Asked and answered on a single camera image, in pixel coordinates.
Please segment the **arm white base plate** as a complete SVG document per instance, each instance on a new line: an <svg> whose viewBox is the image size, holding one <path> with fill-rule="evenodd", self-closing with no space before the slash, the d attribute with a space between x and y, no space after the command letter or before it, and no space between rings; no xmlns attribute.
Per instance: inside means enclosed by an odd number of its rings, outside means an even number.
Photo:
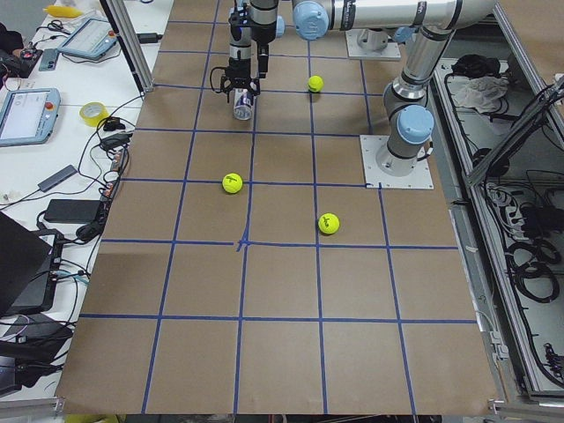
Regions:
<svg viewBox="0 0 564 423"><path fill-rule="evenodd" d="M369 189L433 189L425 149L411 159L400 159L388 149L388 136L361 135L360 151L365 186Z"/></svg>
<svg viewBox="0 0 564 423"><path fill-rule="evenodd" d="M345 33L348 57L355 60L399 62L398 44L386 32L372 29L352 29Z"/></svg>

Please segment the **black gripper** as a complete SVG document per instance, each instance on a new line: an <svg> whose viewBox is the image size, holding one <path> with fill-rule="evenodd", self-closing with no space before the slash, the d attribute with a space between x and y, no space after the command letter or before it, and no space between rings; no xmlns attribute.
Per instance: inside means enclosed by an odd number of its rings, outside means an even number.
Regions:
<svg viewBox="0 0 564 423"><path fill-rule="evenodd" d="M270 50L268 44L257 45L258 77L264 79L269 70ZM251 77L251 60L235 59L230 57L227 67L223 68L220 78L219 92L225 94L226 101L230 101L233 89L243 88L249 90L253 96L261 93L260 80Z"/></svg>
<svg viewBox="0 0 564 423"><path fill-rule="evenodd" d="M258 46L268 46L276 38L284 35L286 23L278 15L279 0L251 0L249 4L249 23L251 38Z"/></svg>

